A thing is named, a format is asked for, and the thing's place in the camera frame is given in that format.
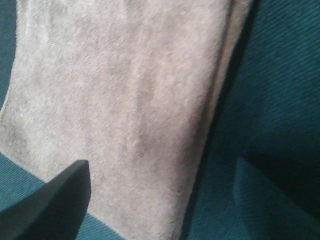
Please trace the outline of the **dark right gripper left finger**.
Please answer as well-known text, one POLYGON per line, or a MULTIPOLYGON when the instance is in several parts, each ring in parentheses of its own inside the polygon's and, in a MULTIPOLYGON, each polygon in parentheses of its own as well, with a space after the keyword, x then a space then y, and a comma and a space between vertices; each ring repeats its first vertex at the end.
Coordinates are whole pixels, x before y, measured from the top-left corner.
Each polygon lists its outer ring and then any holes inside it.
POLYGON ((2 240, 74 240, 90 202, 90 168, 77 160, 0 213, 2 240))

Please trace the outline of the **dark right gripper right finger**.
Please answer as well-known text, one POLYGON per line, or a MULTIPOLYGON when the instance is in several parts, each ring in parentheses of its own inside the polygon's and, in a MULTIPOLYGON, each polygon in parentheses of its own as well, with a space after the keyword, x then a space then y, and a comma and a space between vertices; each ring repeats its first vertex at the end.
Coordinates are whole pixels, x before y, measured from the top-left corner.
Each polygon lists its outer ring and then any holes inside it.
POLYGON ((265 156, 236 161, 233 196, 251 240, 320 238, 320 168, 265 156))

